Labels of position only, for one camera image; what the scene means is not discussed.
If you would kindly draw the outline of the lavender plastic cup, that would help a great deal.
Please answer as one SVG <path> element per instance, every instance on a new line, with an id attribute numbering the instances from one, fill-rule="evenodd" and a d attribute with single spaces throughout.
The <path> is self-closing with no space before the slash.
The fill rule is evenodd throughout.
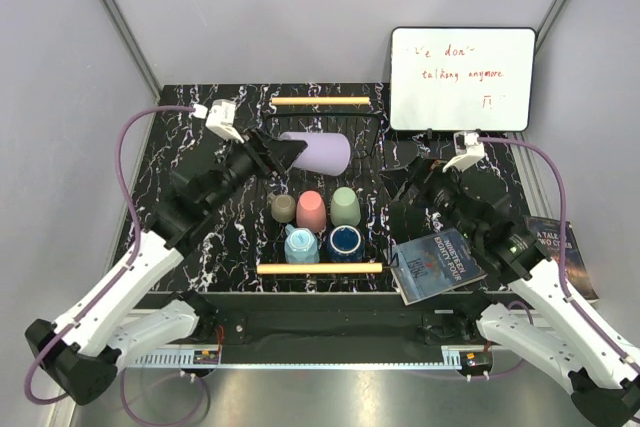
<path id="1" fill-rule="evenodd" d="M 351 144 L 341 133 L 285 132 L 279 139 L 307 144 L 293 163 L 293 167 L 300 170 L 337 177 L 344 173 L 351 161 Z"/>

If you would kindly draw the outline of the sage green plastic cup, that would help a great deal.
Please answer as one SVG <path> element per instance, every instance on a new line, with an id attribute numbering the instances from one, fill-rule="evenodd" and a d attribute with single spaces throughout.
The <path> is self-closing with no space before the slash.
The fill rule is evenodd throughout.
<path id="1" fill-rule="evenodd" d="M 330 219 L 334 226 L 357 226 L 361 221 L 361 211 L 354 190 L 340 187 L 331 198 Z"/>

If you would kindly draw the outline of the pink plastic cup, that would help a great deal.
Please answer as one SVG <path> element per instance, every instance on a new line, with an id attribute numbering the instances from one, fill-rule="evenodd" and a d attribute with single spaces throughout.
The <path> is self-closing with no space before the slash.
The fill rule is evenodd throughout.
<path id="1" fill-rule="evenodd" d="M 326 207 L 317 191 L 308 190 L 300 195 L 296 208 L 296 223 L 299 228 L 307 228 L 314 233 L 326 227 Z"/>

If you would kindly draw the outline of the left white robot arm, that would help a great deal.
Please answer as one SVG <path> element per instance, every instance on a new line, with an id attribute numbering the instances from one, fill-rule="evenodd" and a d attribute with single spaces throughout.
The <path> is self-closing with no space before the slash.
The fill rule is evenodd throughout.
<path id="1" fill-rule="evenodd" d="M 170 173 L 140 242 L 76 305 L 55 321 L 35 320 L 25 338 L 44 370 L 79 405 L 99 398 L 133 361 L 170 342 L 208 341 L 216 308 L 195 291 L 174 293 L 154 313 L 127 327 L 122 320 L 212 231 L 218 209 L 253 177 L 285 174 L 304 152 L 304 140 L 248 130 L 226 156 L 213 137 L 185 152 Z"/>

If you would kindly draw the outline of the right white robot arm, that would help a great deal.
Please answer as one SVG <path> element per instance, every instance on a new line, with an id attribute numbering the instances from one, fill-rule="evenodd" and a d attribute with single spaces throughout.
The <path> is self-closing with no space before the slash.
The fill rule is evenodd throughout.
<path id="1" fill-rule="evenodd" d="M 525 223 L 510 215 L 505 201 L 488 199 L 478 186 L 464 183 L 459 170 L 421 156 L 380 175 L 393 200 L 440 213 L 465 238 L 488 276 L 533 307 L 554 330 L 541 331 L 476 293 L 454 308 L 460 340 L 472 344 L 483 338 L 510 349 L 557 382 L 595 426 L 636 420 L 638 347 L 565 282 L 559 265 Z"/>

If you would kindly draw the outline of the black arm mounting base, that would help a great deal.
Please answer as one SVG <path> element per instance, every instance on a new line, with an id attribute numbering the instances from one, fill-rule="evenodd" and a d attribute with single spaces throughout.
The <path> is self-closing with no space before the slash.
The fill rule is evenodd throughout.
<path id="1" fill-rule="evenodd" d="M 397 342 L 481 349 L 484 339 L 456 321 L 473 293 L 449 293 L 405 305 L 393 293 L 206 293 L 224 329 L 224 346 L 264 348 Z"/>

